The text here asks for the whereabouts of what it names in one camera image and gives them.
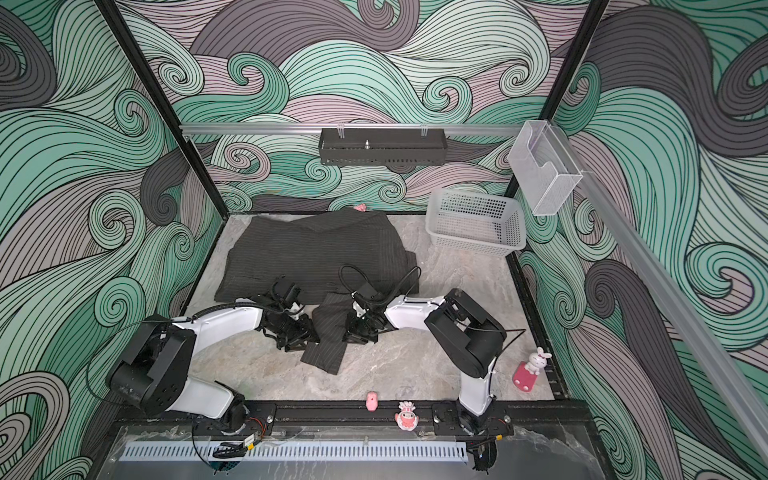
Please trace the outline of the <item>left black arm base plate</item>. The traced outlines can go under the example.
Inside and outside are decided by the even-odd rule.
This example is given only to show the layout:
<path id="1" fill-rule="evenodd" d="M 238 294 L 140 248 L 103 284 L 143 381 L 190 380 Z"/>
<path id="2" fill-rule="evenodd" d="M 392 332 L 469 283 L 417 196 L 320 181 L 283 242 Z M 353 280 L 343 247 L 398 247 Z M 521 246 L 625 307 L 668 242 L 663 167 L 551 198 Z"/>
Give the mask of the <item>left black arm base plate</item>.
<path id="1" fill-rule="evenodd" d="M 203 436 L 239 438 L 251 434 L 266 436 L 272 432 L 277 405 L 270 401 L 246 400 L 231 408 L 221 419 L 199 417 L 193 432 Z"/>

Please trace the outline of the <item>dark grey striped shirt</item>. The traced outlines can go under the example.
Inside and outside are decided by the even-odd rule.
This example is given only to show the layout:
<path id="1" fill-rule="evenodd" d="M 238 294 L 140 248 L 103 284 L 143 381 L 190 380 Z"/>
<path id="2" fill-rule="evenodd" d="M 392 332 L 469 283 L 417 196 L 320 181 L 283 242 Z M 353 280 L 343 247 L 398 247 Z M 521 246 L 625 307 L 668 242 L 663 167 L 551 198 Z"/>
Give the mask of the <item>dark grey striped shirt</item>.
<path id="1" fill-rule="evenodd" d="M 302 360 L 336 375 L 346 351 L 352 291 L 370 284 L 381 294 L 395 287 L 415 293 L 416 264 L 416 254 L 382 212 L 345 208 L 290 221 L 254 217 L 228 253 L 215 299 L 228 303 L 272 286 L 298 286 L 299 302 L 315 308 L 320 336 Z"/>

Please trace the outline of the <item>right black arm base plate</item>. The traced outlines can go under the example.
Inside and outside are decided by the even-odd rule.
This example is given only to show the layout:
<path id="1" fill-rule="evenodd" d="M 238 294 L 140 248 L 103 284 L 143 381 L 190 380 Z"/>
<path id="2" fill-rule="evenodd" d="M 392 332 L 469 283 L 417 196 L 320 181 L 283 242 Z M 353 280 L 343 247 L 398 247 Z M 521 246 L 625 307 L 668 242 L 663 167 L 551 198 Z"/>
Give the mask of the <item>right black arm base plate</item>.
<path id="1" fill-rule="evenodd" d="M 502 437 L 513 434 L 510 402 L 492 400 L 483 414 L 475 415 L 458 401 L 433 403 L 432 424 L 436 435 L 455 437 Z"/>

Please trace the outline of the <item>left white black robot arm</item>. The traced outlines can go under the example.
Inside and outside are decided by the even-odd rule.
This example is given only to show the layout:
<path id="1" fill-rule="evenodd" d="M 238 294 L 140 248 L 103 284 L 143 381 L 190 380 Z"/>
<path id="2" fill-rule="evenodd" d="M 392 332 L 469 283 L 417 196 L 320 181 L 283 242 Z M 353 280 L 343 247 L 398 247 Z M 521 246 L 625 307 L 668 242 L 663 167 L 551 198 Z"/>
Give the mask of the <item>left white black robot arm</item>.
<path id="1" fill-rule="evenodd" d="M 240 432 L 249 418 L 244 396 L 218 381 L 190 374 L 193 357 L 241 333 L 255 331 L 284 352 L 307 349 L 320 336 L 300 288 L 276 286 L 263 295 L 238 298 L 185 317 L 153 315 L 140 322 L 106 375 L 109 391 L 146 416 L 180 412 L 207 419 L 224 433 Z"/>

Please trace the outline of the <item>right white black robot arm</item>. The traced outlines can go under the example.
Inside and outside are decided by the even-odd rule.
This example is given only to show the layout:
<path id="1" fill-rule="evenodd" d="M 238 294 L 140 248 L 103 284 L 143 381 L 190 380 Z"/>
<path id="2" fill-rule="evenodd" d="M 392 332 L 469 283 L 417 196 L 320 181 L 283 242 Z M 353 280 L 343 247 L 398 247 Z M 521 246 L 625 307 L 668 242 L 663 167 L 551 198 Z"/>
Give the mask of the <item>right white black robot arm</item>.
<path id="1" fill-rule="evenodd" d="M 491 379 L 507 330 L 472 297 L 458 288 L 432 298 L 384 297 L 364 284 L 351 298 L 345 342 L 376 343 L 380 335 L 400 330 L 431 333 L 460 371 L 460 412 L 472 420 L 486 415 L 494 401 Z"/>

